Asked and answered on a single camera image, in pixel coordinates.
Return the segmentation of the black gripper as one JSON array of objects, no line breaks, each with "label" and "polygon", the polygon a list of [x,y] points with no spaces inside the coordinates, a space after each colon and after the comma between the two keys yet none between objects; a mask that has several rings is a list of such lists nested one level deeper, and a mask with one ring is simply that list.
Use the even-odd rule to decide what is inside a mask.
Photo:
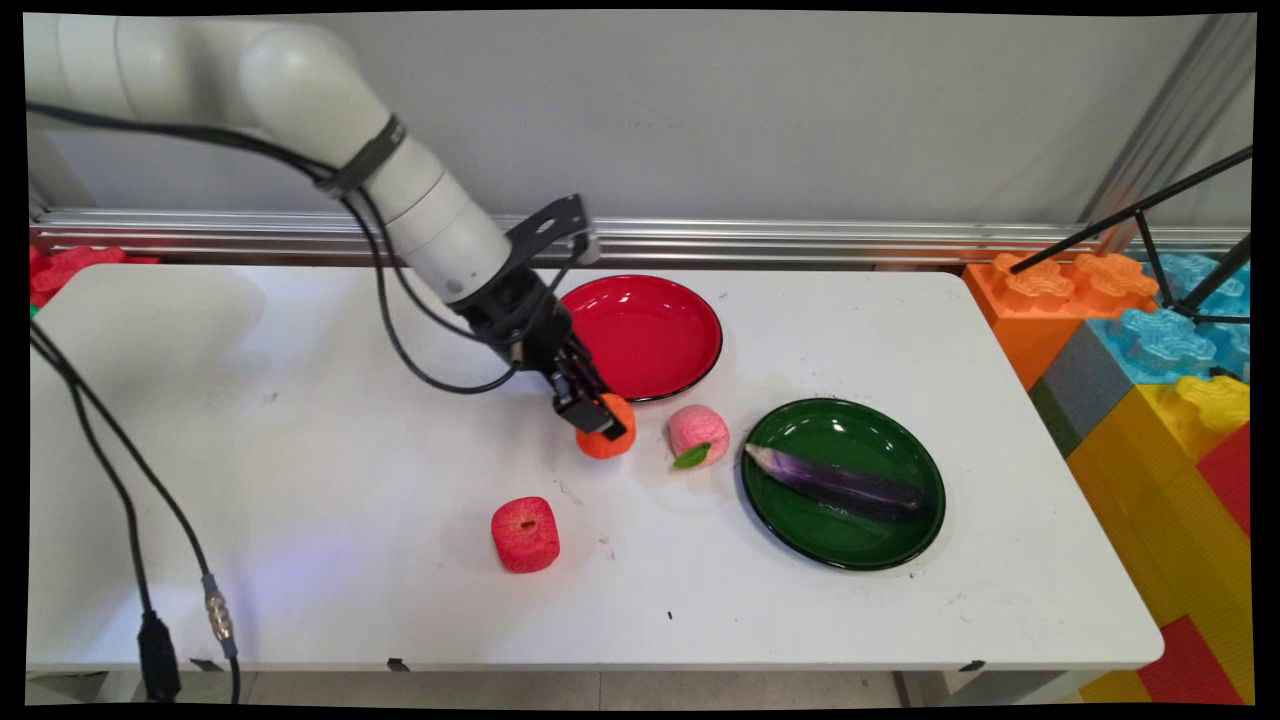
[{"label": "black gripper", "polygon": [[471,332],[520,372],[550,379],[556,414],[584,434],[620,439],[626,427],[609,407],[612,393],[585,345],[573,345],[570,311],[557,290],[573,263],[545,282],[522,263],[507,263],[495,278],[458,301],[458,314]]}]

